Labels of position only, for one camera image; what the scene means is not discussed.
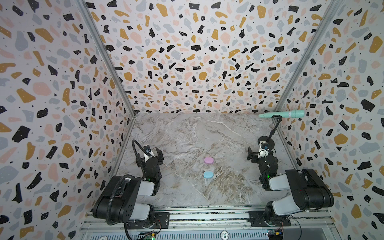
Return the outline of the blue earbud charging case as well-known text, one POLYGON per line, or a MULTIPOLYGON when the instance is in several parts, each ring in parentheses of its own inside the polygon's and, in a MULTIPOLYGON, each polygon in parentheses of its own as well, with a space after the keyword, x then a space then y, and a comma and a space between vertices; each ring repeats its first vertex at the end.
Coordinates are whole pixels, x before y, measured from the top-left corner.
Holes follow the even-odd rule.
POLYGON ((205 179, 212 179, 214 177, 214 173, 212 171, 204 171, 203 177, 205 179))

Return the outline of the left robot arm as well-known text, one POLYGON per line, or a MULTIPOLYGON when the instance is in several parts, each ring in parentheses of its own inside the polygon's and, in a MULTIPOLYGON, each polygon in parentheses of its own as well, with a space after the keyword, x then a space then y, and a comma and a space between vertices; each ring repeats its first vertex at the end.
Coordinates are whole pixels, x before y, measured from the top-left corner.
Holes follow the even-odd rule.
POLYGON ((99 199, 93 206, 96 219, 102 219, 108 225, 126 224, 129 229, 149 229, 155 223, 154 206, 137 202, 138 197, 155 196, 160 188, 163 164, 163 152, 145 146, 145 156, 137 155, 136 162, 144 171, 143 177, 132 175, 113 176, 99 199))

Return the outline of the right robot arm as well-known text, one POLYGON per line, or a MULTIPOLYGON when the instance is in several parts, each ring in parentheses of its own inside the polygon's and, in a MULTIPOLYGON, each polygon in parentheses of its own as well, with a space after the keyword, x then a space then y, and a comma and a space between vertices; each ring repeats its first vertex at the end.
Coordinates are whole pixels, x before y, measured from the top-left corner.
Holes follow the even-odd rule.
POLYGON ((278 159, 267 147, 258 152, 248 148, 247 159, 257 164, 260 170, 259 181, 269 192, 289 190, 290 195, 266 204, 259 218, 267 226, 282 226, 289 216, 306 210, 320 210, 334 205, 334 196, 313 169, 286 170, 278 175, 278 159))

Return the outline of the pink earbud charging case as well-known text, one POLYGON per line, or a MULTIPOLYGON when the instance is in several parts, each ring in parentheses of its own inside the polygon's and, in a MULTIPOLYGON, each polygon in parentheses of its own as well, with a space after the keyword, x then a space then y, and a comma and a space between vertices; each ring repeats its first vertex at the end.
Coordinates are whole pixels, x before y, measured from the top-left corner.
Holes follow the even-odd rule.
POLYGON ((211 165, 211 164, 213 164, 214 163, 214 158, 212 158, 212 157, 205 157, 204 158, 204 163, 205 164, 207 164, 207 165, 211 165))

